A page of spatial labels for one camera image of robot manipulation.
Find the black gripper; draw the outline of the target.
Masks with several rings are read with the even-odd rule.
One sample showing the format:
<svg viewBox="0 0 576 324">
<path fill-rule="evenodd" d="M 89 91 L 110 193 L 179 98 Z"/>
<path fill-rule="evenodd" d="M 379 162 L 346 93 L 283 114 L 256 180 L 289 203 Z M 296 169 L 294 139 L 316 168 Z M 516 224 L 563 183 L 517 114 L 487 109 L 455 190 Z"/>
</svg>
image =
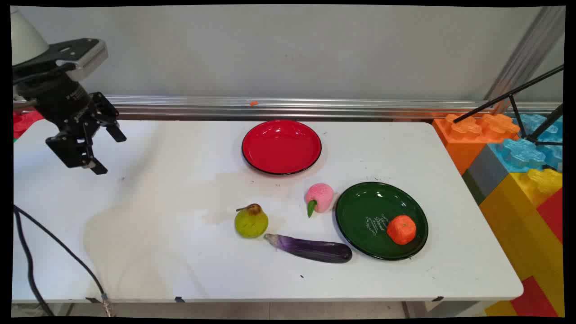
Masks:
<svg viewBox="0 0 576 324">
<path fill-rule="evenodd" d="M 36 100 L 36 111 L 57 127 L 58 134 L 45 143 L 66 167 L 89 169 L 96 175 L 108 172 L 92 149 L 92 138 L 99 129 L 95 119 L 116 142 L 127 138 L 117 121 L 119 111 L 102 93 L 94 92 L 90 97 L 66 72 L 23 76 L 16 82 L 16 91 L 27 100 Z M 93 108 L 95 119 L 90 115 Z"/>
</svg>

